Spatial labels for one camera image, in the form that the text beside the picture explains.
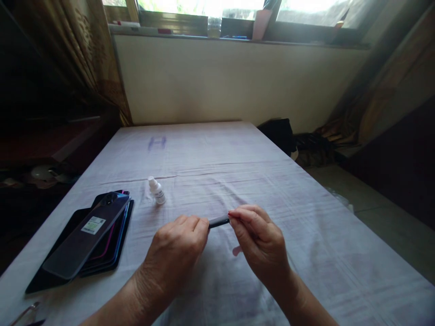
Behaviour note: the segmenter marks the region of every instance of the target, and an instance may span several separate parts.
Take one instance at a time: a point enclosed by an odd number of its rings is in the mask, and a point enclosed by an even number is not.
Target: spray bottle
[[[148,177],[148,183],[150,184],[150,190],[155,198],[155,202],[159,205],[164,204],[166,196],[164,195],[162,185],[154,177]]]

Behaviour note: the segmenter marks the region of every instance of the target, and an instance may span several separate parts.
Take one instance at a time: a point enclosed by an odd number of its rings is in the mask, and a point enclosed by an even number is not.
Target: window
[[[374,0],[282,0],[277,21],[334,27],[346,14],[343,28],[358,28]]]
[[[358,45],[388,0],[103,0],[106,13],[138,12],[142,26],[207,36],[211,9],[222,13],[221,37],[252,37],[257,10],[275,4],[265,41]],[[345,16],[344,25],[335,25]]]
[[[139,10],[172,14],[209,16],[208,11],[221,7],[222,17],[254,20],[264,0],[138,0]]]
[[[126,7],[126,0],[103,0],[103,5],[109,5],[114,7]]]

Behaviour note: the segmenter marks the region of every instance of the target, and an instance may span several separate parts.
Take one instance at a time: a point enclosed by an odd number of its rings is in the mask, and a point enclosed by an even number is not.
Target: finger
[[[207,235],[210,231],[208,229],[209,224],[210,222],[208,221],[208,219],[203,217],[202,219],[199,219],[193,232],[202,238],[207,238]]]
[[[189,231],[193,231],[198,224],[198,221],[199,217],[197,217],[196,215],[191,215],[183,223],[183,226],[185,226]]]
[[[233,248],[233,250],[232,250],[232,254],[234,255],[234,257],[237,257],[237,255],[241,252],[243,252],[241,246],[237,246],[237,247]]]
[[[207,244],[208,234],[210,232],[210,230],[208,229],[209,224],[210,222],[208,221],[208,219],[203,217],[202,219],[199,219],[195,229],[193,230],[193,234],[197,237],[199,242],[202,244],[201,252],[204,251],[204,248]]]
[[[240,205],[238,208],[244,208],[247,209],[248,211],[254,211],[260,217],[262,217],[267,223],[272,222],[271,218],[269,217],[269,214],[267,214],[266,211],[258,205],[245,204],[245,205]]]
[[[254,240],[249,235],[247,228],[237,218],[230,216],[230,224],[236,234],[237,241],[245,255],[249,255],[257,248]]]
[[[177,217],[177,219],[174,221],[175,224],[177,225],[181,225],[183,224],[185,221],[187,220],[187,215],[180,215],[179,217]]]
[[[254,211],[249,211],[244,208],[236,208],[228,213],[229,216],[240,218],[242,221],[248,223],[252,226],[255,234],[264,240],[268,241],[270,239],[267,222],[262,219],[257,213]]]
[[[248,229],[249,234],[251,235],[251,238],[258,239],[257,233],[255,233],[254,229],[252,228],[252,226],[250,224],[248,224],[247,222],[243,221],[243,220],[239,220],[240,222],[243,223],[243,225]]]

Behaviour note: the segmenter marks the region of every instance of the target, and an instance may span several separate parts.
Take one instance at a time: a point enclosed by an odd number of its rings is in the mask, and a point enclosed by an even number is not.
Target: bottle label
[[[163,190],[160,190],[158,193],[154,194],[155,198],[160,198],[160,197],[163,197],[163,196],[164,196]]]

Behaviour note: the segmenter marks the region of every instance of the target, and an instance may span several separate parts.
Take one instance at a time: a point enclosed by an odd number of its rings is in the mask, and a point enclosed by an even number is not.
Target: white tablecloth
[[[153,202],[150,175],[165,189],[163,206]],[[116,272],[25,297],[72,213],[118,189],[136,203]],[[435,323],[434,286],[253,125],[231,122],[120,129],[1,276],[1,324],[41,300],[46,325],[76,325],[122,287],[163,224],[244,203],[262,206],[282,229],[292,268],[340,324]],[[156,324],[285,324],[235,246],[230,225],[211,230],[192,280]]]

